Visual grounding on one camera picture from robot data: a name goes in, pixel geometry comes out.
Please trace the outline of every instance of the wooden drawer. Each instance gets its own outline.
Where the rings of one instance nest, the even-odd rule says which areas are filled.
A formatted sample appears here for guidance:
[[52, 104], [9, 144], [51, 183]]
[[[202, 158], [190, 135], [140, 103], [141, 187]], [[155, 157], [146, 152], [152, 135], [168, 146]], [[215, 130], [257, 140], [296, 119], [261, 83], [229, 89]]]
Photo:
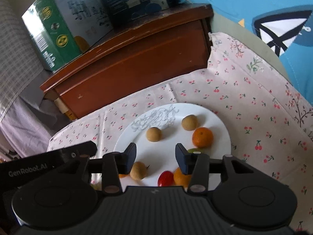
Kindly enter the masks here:
[[206, 68], [206, 34], [201, 20], [153, 34], [97, 60], [55, 90], [81, 118], [136, 91]]

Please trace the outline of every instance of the green fruit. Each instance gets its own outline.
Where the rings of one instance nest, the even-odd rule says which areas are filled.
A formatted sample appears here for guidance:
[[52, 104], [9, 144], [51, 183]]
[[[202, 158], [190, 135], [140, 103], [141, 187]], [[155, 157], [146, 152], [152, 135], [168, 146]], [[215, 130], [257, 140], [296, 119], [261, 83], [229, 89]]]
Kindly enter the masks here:
[[191, 148], [191, 149], [188, 149], [188, 152], [189, 152], [189, 153], [193, 153], [193, 152], [201, 152], [201, 153], [203, 153], [203, 149], [200, 149], [200, 148]]

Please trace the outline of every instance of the gray fabric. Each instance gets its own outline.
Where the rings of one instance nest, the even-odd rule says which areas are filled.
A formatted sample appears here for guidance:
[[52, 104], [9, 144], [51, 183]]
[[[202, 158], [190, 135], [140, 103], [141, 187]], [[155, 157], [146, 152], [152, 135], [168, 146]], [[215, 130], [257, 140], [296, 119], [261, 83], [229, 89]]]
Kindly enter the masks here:
[[20, 156], [12, 148], [5, 136], [0, 130], [0, 159], [3, 161], [12, 161], [13, 159], [20, 159]]
[[0, 122], [43, 67], [7, 0], [0, 0]]
[[50, 138], [70, 123], [53, 101], [43, 99], [40, 85], [48, 77], [42, 71], [15, 99], [0, 123], [0, 130], [21, 157], [46, 152]]

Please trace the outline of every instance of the blue fabric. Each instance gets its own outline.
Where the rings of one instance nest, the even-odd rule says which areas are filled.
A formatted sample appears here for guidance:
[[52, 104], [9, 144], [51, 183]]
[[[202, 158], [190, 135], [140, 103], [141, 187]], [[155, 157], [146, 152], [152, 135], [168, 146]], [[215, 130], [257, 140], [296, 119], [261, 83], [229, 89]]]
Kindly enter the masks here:
[[207, 3], [213, 10], [224, 17], [238, 23], [244, 19], [245, 28], [260, 37], [262, 23], [285, 18], [306, 18], [293, 31], [295, 40], [290, 46], [280, 50], [279, 36], [275, 36], [273, 44], [276, 54], [286, 68], [291, 83], [312, 104], [313, 103], [313, 0], [179, 0], [180, 3]]

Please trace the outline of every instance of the decorative pattern on plate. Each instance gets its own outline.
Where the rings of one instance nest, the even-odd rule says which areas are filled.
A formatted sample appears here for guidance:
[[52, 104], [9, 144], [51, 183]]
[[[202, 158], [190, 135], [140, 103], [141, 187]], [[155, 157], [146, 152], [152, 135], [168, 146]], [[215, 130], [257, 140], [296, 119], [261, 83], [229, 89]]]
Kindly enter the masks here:
[[137, 130], [145, 130], [150, 127], [158, 127], [165, 129], [172, 126], [175, 122], [175, 115], [179, 110], [175, 110], [175, 106], [170, 105], [168, 109], [160, 108], [151, 112], [149, 116], [135, 120], [131, 124], [131, 128], [136, 132]]

